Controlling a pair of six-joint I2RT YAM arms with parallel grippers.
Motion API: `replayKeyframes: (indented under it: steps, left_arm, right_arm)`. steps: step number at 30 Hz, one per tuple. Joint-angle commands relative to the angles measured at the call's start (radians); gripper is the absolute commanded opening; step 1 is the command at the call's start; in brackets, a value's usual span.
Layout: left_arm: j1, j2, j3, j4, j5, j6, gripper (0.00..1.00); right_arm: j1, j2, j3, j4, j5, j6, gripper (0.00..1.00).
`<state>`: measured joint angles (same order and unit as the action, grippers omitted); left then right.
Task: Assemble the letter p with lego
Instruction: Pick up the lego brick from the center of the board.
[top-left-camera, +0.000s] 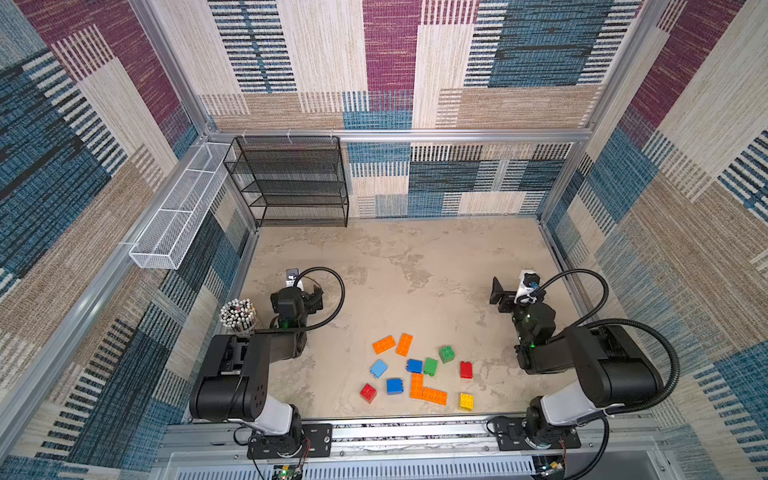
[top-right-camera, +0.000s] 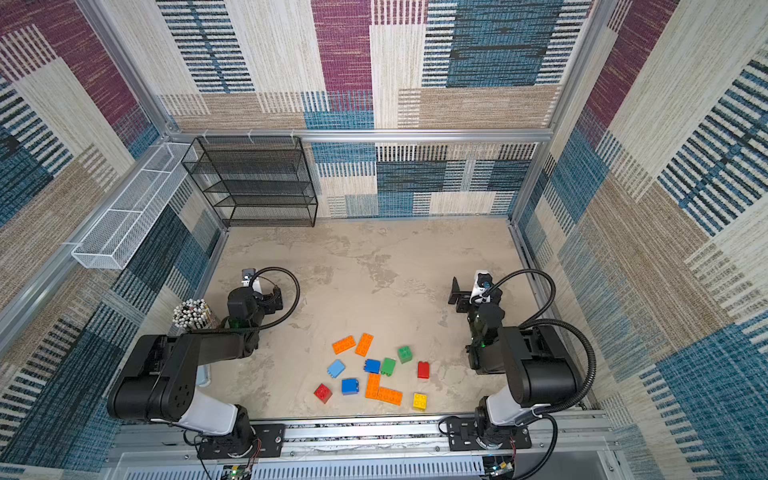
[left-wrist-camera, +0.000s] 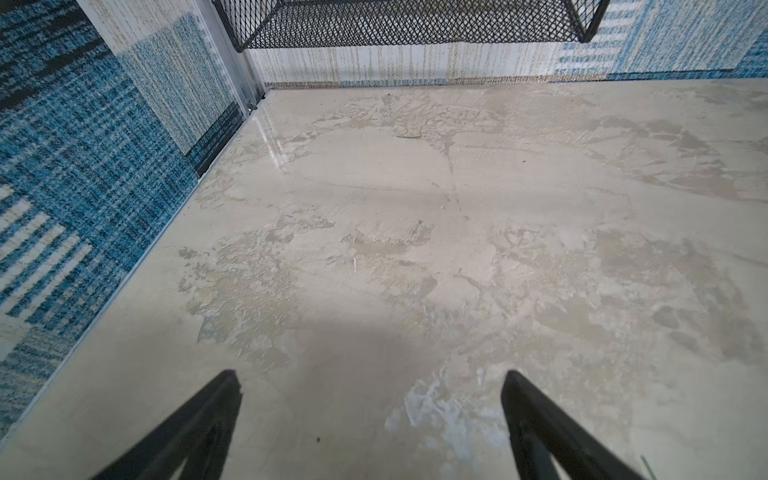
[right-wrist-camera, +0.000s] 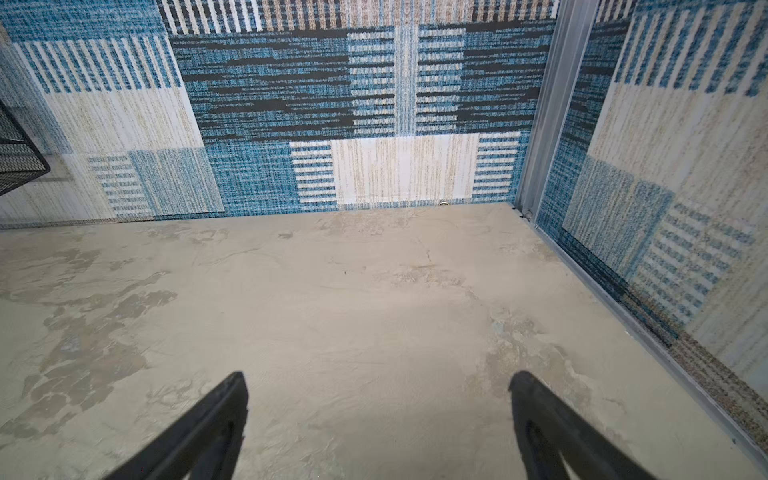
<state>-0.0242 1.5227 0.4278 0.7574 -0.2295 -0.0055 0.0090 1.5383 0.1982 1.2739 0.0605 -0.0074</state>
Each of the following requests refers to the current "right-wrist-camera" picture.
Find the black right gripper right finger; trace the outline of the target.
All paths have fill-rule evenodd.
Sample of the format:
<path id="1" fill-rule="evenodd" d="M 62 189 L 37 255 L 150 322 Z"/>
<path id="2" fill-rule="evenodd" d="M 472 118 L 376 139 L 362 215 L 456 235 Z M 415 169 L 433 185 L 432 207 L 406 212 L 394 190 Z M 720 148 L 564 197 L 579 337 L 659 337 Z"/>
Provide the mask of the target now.
<path id="1" fill-rule="evenodd" d="M 529 479 L 651 479 L 535 375 L 516 372 L 508 391 Z"/>

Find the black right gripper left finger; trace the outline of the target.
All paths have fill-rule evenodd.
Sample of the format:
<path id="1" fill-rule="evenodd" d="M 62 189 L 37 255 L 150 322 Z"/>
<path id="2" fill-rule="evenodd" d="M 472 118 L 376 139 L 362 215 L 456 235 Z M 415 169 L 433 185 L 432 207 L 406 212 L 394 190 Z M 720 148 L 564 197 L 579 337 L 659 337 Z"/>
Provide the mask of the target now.
<path id="1" fill-rule="evenodd" d="M 108 479 L 231 479 L 241 452 L 249 393 L 242 372 L 222 380 Z"/>

